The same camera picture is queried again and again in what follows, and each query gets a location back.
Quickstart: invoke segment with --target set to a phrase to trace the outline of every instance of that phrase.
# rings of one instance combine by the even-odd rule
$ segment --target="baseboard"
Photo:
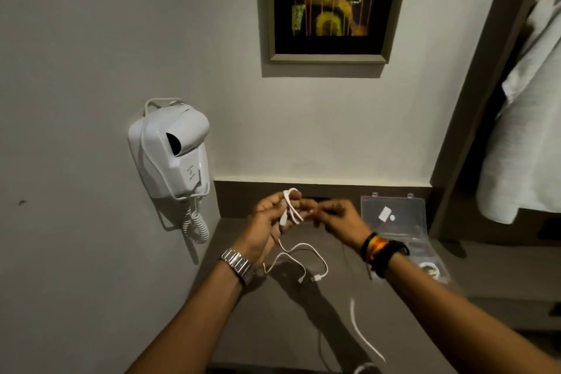
[[[278,191],[298,188],[305,197],[346,198],[360,210],[360,197],[377,192],[381,197],[406,197],[412,193],[416,198],[427,200],[432,188],[429,186],[362,186],[331,184],[295,184],[273,182],[239,182],[215,180],[218,208],[221,217],[243,218],[262,198]]]

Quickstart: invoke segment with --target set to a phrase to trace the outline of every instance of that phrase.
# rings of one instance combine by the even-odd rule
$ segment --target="hand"
[[[318,205],[314,200],[302,199],[299,191],[291,192],[290,203],[304,220],[311,217],[312,210]],[[279,219],[287,207],[282,191],[261,200],[247,217],[246,228],[232,249],[240,252],[251,264],[262,263],[281,234],[294,226],[291,220],[287,221],[282,231],[279,226]]]
[[[362,244],[372,233],[349,200],[322,201],[314,210],[314,225],[325,225],[344,244],[360,254]]]

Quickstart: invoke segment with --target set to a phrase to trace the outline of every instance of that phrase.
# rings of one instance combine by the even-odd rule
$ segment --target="white wall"
[[[197,269],[127,143],[149,97],[204,111],[197,13],[189,0],[0,5],[0,372],[121,373]],[[202,212],[213,230],[214,190]]]
[[[191,0],[216,179],[427,185],[491,2],[403,0],[372,79],[262,77],[306,70],[262,67],[257,0]]]

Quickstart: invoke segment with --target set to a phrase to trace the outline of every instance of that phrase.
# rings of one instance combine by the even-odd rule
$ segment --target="plastic case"
[[[450,274],[429,241],[425,201],[408,197],[361,197],[362,220],[370,230],[386,239],[403,241],[411,253],[410,260],[441,283]],[[378,278],[370,272],[372,278]]]

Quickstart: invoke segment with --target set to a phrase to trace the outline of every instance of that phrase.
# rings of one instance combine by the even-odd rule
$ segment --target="hanging white cloth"
[[[511,224],[519,208],[561,212],[561,0],[537,0],[533,28],[503,83],[507,101],[487,146],[476,200]]]

